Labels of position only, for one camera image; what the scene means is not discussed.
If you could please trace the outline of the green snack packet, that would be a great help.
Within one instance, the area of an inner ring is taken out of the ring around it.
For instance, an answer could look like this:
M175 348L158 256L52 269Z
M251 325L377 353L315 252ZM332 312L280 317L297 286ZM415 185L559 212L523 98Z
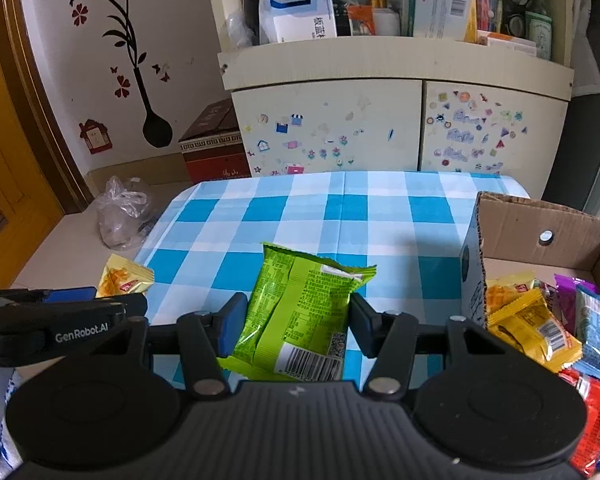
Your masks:
M267 382L333 382L342 377L351 295L374 266L263 245L263 263L245 324L224 370Z

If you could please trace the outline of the yellow waffle snack packet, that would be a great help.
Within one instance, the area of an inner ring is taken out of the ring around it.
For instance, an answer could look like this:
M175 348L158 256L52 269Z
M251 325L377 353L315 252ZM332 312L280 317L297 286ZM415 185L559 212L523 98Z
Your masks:
M96 297L112 297L129 294L143 294L155 283L153 270L140 264L112 254L102 270L97 286Z

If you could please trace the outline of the yellow snack bag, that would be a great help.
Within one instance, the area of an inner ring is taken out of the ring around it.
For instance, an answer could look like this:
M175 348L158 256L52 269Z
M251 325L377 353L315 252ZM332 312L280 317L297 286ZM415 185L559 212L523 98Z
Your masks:
M489 332L552 373L582 358L582 344L568 333L534 288L488 316Z

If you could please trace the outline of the purple snack bag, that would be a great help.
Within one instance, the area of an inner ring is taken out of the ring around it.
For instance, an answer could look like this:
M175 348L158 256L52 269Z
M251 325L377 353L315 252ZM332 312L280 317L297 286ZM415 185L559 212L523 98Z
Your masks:
M550 310L562 326L570 334L576 333L576 291L583 285L591 292L598 292L598 287L583 278L574 278L562 274L554 275L555 286L550 290Z

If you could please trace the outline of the light blue snack packet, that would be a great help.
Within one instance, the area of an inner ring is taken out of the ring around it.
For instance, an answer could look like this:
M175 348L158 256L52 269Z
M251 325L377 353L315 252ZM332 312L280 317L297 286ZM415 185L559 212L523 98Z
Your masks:
M579 284L576 287L576 338L582 344L581 359L574 367L600 380L600 294Z

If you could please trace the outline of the red snack bag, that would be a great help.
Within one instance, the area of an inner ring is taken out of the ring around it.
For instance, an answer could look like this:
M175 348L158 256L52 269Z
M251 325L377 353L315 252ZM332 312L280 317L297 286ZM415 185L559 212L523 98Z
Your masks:
M570 464L591 478L600 460L600 380L577 370L562 370L559 376L578 390L586 407L586 423Z

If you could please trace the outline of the blue checkered tablecloth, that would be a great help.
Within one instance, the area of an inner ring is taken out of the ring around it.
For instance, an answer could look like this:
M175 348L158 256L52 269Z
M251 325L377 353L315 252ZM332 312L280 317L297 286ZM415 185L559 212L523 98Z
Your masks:
M460 312L460 251L480 192L524 196L513 178L345 171L212 181L166 207L137 261L155 273L148 320L214 312L251 292L272 243L374 266L361 295L379 312L441 325Z

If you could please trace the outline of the yellow wooden door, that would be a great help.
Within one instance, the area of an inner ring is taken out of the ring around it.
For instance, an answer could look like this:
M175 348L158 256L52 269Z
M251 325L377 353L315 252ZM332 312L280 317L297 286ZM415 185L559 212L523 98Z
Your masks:
M0 0L0 289L92 199L43 89L22 2Z

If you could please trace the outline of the clear plastic bag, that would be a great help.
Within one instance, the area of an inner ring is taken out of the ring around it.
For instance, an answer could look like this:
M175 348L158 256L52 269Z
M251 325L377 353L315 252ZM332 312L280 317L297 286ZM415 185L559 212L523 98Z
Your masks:
M95 207L100 238L112 250L140 246L159 217L154 194L139 177L111 177Z

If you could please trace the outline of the brown cardboard box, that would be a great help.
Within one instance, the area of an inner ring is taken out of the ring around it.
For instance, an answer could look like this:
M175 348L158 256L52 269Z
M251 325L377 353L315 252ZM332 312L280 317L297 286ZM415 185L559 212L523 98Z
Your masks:
M460 250L460 314L486 324L486 281L532 271L600 289L600 218L566 206L480 192Z

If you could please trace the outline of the white medicine box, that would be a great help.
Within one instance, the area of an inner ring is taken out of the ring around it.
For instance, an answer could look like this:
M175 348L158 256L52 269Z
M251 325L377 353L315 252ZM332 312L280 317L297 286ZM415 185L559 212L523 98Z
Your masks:
M407 0L409 37L464 41L471 0Z

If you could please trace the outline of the white blue carton box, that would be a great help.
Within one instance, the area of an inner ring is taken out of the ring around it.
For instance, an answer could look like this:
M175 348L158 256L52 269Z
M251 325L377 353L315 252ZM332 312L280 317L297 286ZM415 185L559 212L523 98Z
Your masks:
M332 0L259 0L260 44L336 37Z

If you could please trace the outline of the green glass bottle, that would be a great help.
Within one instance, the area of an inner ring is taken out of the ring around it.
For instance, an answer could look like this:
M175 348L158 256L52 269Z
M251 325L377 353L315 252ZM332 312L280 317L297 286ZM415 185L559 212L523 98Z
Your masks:
M552 58L553 21L545 0L529 0L526 11L527 39L536 47L536 56L545 61Z

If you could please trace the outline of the red wall socket frame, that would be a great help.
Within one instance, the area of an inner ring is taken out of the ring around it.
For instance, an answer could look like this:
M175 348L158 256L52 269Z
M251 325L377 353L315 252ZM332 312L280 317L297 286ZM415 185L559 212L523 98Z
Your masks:
M79 123L80 138L85 142L88 151L92 154L102 153L112 148L112 142L107 127L102 122L87 119Z

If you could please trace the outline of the black vase wall decal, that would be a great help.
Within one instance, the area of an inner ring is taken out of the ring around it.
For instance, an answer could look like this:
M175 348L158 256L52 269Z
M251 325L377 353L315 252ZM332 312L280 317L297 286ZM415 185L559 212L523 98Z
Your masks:
M143 77L142 65L147 60L147 52L140 50L137 33L132 20L131 0L105 0L112 7L108 20L114 22L102 33L102 38L109 38L116 49L122 49L129 59L132 68L135 88L140 95L144 109L142 135L152 148L167 148L173 141L173 128L152 107L150 97Z

